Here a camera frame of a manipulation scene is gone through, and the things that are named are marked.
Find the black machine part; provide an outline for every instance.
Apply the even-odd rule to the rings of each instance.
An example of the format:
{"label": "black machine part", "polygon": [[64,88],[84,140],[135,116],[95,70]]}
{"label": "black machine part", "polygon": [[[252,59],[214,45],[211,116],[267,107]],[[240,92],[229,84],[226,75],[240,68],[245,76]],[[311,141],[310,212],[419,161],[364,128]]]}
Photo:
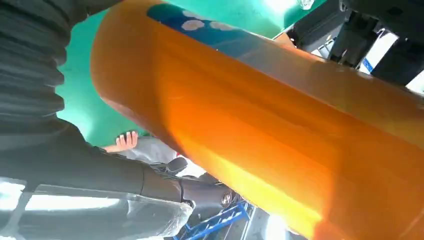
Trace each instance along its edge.
{"label": "black machine part", "polygon": [[424,1],[422,0],[340,0],[353,11],[372,16],[400,38],[424,44]]}
{"label": "black machine part", "polygon": [[187,160],[184,157],[179,156],[168,163],[155,163],[150,166],[159,173],[167,173],[175,176],[182,172],[188,165],[189,163]]}
{"label": "black machine part", "polygon": [[[65,47],[70,41],[71,29],[87,16],[117,2],[0,1],[0,178],[22,182],[25,186],[16,206],[6,210],[0,206],[0,236],[18,239],[150,237],[169,223],[170,213],[175,212],[170,207],[172,203],[193,201],[199,208],[217,209],[222,202],[220,194],[230,191],[224,185],[159,174],[140,161],[107,154],[86,143],[74,125],[56,116],[56,112],[64,108],[64,100],[55,93],[55,87],[64,82],[57,66],[66,60]],[[136,221],[124,217],[130,216],[128,201],[91,210],[28,213],[26,208],[32,195],[45,186],[78,190],[89,193],[88,196],[99,192],[98,197],[106,199],[109,196],[100,193],[148,197],[153,201],[140,211],[132,211],[130,215]],[[54,206],[55,199],[47,198],[45,204]],[[145,224],[143,227],[131,225],[141,222]]]}
{"label": "black machine part", "polygon": [[371,75],[389,83],[406,86],[424,70],[424,44],[398,38]]}
{"label": "black machine part", "polygon": [[378,34],[378,20],[353,11],[330,51],[328,59],[351,68],[358,68],[370,51]]}
{"label": "black machine part", "polygon": [[339,0],[327,0],[287,31],[298,49],[312,52],[339,35],[350,11],[340,11]]}

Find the orange cylinder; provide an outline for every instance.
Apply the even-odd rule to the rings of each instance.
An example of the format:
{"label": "orange cylinder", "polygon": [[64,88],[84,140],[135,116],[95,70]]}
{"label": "orange cylinder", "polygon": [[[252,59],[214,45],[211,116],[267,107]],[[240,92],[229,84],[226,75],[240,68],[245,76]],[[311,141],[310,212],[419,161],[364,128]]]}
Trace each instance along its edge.
{"label": "orange cylinder", "polygon": [[106,103],[316,240],[424,238],[424,111],[379,79],[153,0],[105,16]]}

